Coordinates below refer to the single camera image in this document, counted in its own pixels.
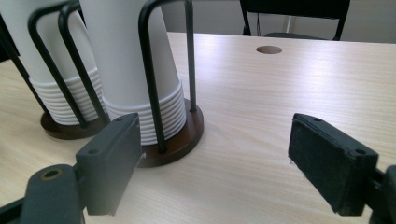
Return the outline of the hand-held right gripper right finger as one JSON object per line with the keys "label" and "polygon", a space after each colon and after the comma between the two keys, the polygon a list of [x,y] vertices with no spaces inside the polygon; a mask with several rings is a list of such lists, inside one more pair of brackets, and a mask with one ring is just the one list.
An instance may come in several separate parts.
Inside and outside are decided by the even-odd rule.
{"label": "hand-held right gripper right finger", "polygon": [[289,157],[341,216],[359,216],[378,154],[323,119],[296,113]]}

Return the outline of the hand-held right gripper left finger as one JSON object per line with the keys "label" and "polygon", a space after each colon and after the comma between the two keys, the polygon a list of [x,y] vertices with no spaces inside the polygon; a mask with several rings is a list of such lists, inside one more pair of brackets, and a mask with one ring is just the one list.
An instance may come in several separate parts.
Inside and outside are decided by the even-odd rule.
{"label": "hand-held right gripper left finger", "polygon": [[78,193],[91,216],[114,216],[143,155],[139,117],[112,120],[77,154]]}

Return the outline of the dark wire double cup holder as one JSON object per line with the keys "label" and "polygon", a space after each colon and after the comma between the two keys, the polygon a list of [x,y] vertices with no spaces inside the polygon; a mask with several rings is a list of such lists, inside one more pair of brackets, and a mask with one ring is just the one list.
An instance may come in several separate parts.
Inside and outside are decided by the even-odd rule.
{"label": "dark wire double cup holder", "polygon": [[[140,47],[144,61],[144,69],[148,83],[148,97],[151,106],[152,118],[154,122],[155,132],[157,136],[157,143],[154,145],[144,146],[144,159],[140,162],[143,167],[156,167],[177,161],[180,158],[191,152],[199,142],[204,131],[203,113],[196,104],[196,94],[194,91],[184,93],[184,103],[186,112],[186,122],[183,128],[173,137],[167,139],[163,133],[163,123],[161,118],[161,109],[159,105],[158,92],[156,88],[155,71],[153,68],[152,53],[149,39],[149,17],[153,10],[161,8],[163,4],[181,1],[185,8],[185,18],[187,26],[187,49],[188,49],[188,67],[189,67],[189,83],[195,83],[195,68],[194,68],[194,42],[193,42],[193,15],[192,15],[192,1],[191,0],[148,0],[142,7],[138,18],[138,34],[140,40]],[[84,15],[80,7],[80,15],[86,26]],[[21,65],[21,59],[18,57],[19,53],[16,50],[15,44],[12,41],[7,48],[10,57],[17,65],[18,69],[23,73],[27,83],[27,72]],[[40,105],[44,113],[41,118],[41,125],[48,135],[59,139],[79,139],[98,134],[105,126],[114,119],[110,119],[107,112],[106,116],[108,122],[104,123],[101,120],[91,121],[86,127],[80,125],[65,126],[55,123],[53,119],[45,112],[45,109]]]}

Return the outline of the stack of white paper cups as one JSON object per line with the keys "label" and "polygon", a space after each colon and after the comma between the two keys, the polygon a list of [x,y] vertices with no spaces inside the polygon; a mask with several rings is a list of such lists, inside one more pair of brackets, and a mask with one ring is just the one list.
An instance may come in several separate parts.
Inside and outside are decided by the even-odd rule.
{"label": "stack of white paper cups", "polygon": [[55,123],[108,122],[78,0],[0,0],[27,83]]}
{"label": "stack of white paper cups", "polygon": [[[144,146],[157,143],[138,34],[139,14],[147,1],[79,0],[102,83],[106,112],[110,119],[137,113]],[[169,139],[186,122],[183,87],[160,8],[152,11],[148,28],[163,133]]]}

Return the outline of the black folding chair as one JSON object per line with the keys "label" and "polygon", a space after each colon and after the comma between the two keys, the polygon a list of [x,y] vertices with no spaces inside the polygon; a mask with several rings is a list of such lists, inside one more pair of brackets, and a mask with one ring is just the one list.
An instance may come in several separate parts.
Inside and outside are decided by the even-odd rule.
{"label": "black folding chair", "polygon": [[338,20],[333,41],[341,39],[350,0],[239,0],[244,28],[242,35],[251,36],[248,13],[286,15]]}

